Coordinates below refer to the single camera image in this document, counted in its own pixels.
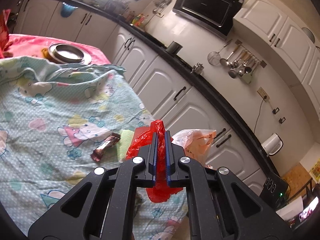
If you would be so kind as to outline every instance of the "kitchen counter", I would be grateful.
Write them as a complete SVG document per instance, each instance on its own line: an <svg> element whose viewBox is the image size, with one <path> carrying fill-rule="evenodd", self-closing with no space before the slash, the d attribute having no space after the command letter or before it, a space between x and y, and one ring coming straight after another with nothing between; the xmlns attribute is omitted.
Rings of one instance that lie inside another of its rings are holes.
<svg viewBox="0 0 320 240"><path fill-rule="evenodd" d="M226 122L231 126L231 128L243 141L246 147L250 150L253 157L256 159L262 171L266 175L268 175L270 171L273 171L278 175L274 164L272 163L271 159L267 157L267 154L262 148L261 143L249 128L249 126L242 119L242 117L237 113L237 111L203 76L196 73L191 73L190 65L188 65L178 56L169 54L165 50L166 47L160 41L155 39L150 34L145 33L144 31L124 22L124 18L122 16L106 13L98 8L89 6L77 0L57 1L65 2L72 6L81 7L87 11L106 17L124 27L134 36L143 41L159 56L161 56L172 68L174 68L175 71L177 71L188 83L190 83L190 85L194 86L212 104L212 106L221 114L221 116L226 120Z"/></svg>

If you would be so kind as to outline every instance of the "electrical socket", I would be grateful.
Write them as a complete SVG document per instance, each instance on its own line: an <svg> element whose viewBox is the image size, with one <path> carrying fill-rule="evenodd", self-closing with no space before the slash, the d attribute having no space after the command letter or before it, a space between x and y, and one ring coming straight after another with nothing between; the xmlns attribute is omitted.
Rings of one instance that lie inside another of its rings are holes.
<svg viewBox="0 0 320 240"><path fill-rule="evenodd" d="M264 99L264 101L266 101L266 102L269 101L270 97L269 97L268 94L263 90L262 87L259 87L258 90L257 90L257 92L258 92L258 94L259 94L262 98L264 98L265 96L267 96L267 98Z"/></svg>

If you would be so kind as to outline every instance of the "yellow-green cloth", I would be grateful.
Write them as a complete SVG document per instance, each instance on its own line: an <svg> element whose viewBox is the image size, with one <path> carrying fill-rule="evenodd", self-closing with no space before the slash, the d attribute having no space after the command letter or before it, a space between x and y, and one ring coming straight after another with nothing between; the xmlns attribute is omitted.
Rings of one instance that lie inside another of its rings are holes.
<svg viewBox="0 0 320 240"><path fill-rule="evenodd" d="M121 130L120 131L120 141L116 144L117 145L117 156L118 161L123 162L125 159L125 155L129 149L133 138L134 132L130 130Z"/></svg>

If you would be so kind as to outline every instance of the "power cord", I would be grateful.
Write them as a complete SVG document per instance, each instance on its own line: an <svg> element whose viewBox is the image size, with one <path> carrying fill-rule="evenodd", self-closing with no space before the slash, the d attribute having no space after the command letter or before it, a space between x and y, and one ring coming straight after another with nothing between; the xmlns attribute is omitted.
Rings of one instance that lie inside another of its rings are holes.
<svg viewBox="0 0 320 240"><path fill-rule="evenodd" d="M258 120L259 120L259 117L260 117L260 113L261 113L261 107L262 107L262 104L263 104L264 100L266 100L266 99L267 99L267 96L264 96L263 99L262 99L262 102L261 102L261 104L260 104L259 114L258 114L258 117L257 117L257 120L256 120L256 124L255 124L255 126L254 126L253 133L256 132L257 123L258 123Z"/></svg>

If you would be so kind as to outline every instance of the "pink heart print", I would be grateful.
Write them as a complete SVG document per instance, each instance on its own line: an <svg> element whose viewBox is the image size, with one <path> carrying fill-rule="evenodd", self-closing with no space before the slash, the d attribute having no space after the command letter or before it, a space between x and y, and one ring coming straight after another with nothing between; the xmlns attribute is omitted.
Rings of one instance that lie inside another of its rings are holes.
<svg viewBox="0 0 320 240"><path fill-rule="evenodd" d="M32 120L28 126L30 129L37 130L39 132L43 132L47 129L47 126L42 118Z"/></svg>

